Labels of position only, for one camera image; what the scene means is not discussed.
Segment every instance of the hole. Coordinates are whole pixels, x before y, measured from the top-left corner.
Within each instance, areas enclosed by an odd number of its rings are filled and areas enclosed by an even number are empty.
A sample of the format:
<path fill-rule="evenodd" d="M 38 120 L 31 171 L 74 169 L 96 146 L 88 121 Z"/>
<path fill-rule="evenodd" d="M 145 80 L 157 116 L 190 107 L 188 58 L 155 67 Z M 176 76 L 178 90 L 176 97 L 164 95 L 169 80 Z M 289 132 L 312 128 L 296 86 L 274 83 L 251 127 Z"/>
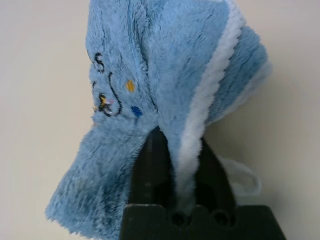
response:
<path fill-rule="evenodd" d="M 187 225 L 187 217 L 182 212 L 175 212 L 171 216 L 172 223 L 178 227 Z"/>
<path fill-rule="evenodd" d="M 223 211 L 216 212 L 214 214 L 215 221 L 222 226 L 229 226 L 230 225 L 230 219 L 227 213 Z"/>

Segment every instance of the fuzzy texture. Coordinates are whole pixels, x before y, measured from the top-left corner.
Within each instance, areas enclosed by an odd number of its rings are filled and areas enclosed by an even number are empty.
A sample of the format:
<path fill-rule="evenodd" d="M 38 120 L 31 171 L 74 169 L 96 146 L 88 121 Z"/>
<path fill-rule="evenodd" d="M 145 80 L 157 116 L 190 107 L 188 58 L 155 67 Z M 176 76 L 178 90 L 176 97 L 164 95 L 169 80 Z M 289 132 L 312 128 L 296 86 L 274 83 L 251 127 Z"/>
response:
<path fill-rule="evenodd" d="M 188 213 L 206 126 L 243 104 L 269 73 L 266 51 L 245 24 L 232 0 L 91 0 L 94 126 L 46 216 L 71 233 L 118 239 L 133 164 L 157 126 L 168 140 L 176 207 Z"/>
<path fill-rule="evenodd" d="M 250 168 L 240 162 L 218 156 L 233 193 L 238 197 L 256 196 L 262 190 L 260 178 Z"/>

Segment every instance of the plush fabric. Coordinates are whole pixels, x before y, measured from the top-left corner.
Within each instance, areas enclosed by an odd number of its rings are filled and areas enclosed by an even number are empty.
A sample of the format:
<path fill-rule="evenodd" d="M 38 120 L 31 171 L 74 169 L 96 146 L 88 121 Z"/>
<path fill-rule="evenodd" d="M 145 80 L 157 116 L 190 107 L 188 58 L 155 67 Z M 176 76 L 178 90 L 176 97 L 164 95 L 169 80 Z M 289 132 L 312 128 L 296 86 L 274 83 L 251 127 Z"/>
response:
<path fill-rule="evenodd" d="M 188 213 L 206 126 L 243 104 L 270 65 L 232 0 L 91 0 L 86 48 L 94 124 L 45 213 L 71 233 L 116 240 L 150 131 L 168 140 L 176 207 Z"/>

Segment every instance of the blue fluffy fabric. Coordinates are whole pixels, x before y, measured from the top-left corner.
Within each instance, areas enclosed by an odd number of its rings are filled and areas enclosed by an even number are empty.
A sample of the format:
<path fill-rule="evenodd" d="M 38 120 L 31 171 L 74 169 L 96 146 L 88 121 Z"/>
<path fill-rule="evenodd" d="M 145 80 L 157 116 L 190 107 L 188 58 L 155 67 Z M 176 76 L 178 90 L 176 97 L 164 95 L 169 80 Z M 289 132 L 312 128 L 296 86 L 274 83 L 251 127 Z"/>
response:
<path fill-rule="evenodd" d="M 245 24 L 232 0 L 91 0 L 94 125 L 46 216 L 71 233 L 118 239 L 133 164 L 157 126 L 168 140 L 177 208 L 190 211 L 205 127 L 270 72 Z"/>

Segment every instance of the beige background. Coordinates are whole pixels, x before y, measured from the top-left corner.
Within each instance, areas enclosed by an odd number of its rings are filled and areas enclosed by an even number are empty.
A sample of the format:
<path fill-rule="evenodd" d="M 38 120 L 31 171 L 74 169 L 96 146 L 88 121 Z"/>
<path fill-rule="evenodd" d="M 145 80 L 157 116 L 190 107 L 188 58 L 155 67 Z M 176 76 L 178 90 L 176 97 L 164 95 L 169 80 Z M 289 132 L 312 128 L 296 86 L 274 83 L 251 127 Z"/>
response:
<path fill-rule="evenodd" d="M 0 0 L 0 240 L 79 239 L 44 209 L 91 125 L 89 0 Z M 320 1 L 238 0 L 274 74 L 207 139 L 261 176 L 288 240 L 320 239 Z"/>

